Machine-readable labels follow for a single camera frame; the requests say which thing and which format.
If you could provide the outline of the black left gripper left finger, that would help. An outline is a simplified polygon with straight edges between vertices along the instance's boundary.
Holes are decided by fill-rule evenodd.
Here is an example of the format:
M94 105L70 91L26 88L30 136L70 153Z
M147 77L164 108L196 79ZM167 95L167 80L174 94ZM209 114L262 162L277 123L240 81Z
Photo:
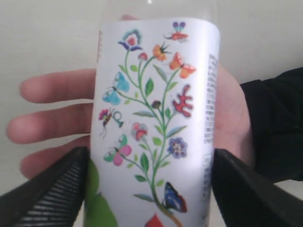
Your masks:
M2 227L72 227L85 197L89 150L76 147L0 197Z

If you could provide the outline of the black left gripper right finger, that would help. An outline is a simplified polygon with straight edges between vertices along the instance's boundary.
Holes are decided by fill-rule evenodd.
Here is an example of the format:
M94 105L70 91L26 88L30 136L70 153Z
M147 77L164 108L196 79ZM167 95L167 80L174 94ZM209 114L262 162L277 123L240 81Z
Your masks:
M214 150L212 189L228 227L301 227L303 202L251 170L225 149Z

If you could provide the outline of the forearm in black sleeve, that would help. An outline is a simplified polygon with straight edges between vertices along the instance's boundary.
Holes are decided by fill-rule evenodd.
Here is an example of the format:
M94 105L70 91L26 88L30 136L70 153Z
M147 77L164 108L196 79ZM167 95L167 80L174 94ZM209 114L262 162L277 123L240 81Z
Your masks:
M303 69L241 84L250 115L255 171L273 183L303 179Z

